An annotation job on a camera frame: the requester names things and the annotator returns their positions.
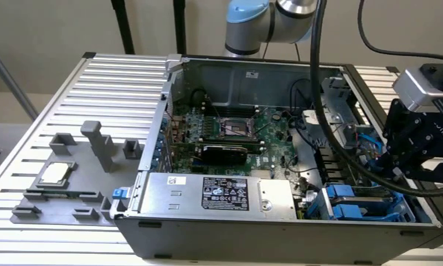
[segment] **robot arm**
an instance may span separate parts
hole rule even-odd
[[[309,36],[317,0],[232,0],[227,15],[228,57],[260,57],[263,42],[296,43]]]

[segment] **warning label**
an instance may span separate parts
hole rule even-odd
[[[204,177],[203,208],[249,211],[248,180]]]

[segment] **circuit board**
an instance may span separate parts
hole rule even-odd
[[[253,170],[265,170],[272,178],[280,178],[279,175],[285,174],[285,165],[295,156],[295,147],[289,116],[283,117],[276,108],[261,109],[252,118],[239,118],[207,116],[197,108],[180,107],[175,112],[175,120],[175,173],[249,176]],[[207,164],[199,157],[199,151],[208,143],[247,148],[247,162],[235,165]]]

